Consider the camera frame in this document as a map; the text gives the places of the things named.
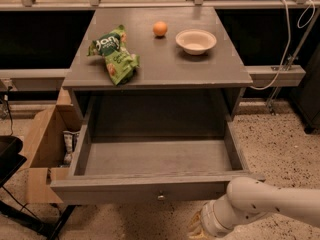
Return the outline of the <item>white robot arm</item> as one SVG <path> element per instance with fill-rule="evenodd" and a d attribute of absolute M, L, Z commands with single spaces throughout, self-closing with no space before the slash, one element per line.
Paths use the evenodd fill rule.
<path fill-rule="evenodd" d="M 278 213 L 320 227 L 320 190 L 282 188 L 237 177 L 226 193 L 205 203 L 188 226 L 188 240 L 220 240 L 236 226 L 247 225 Z"/>

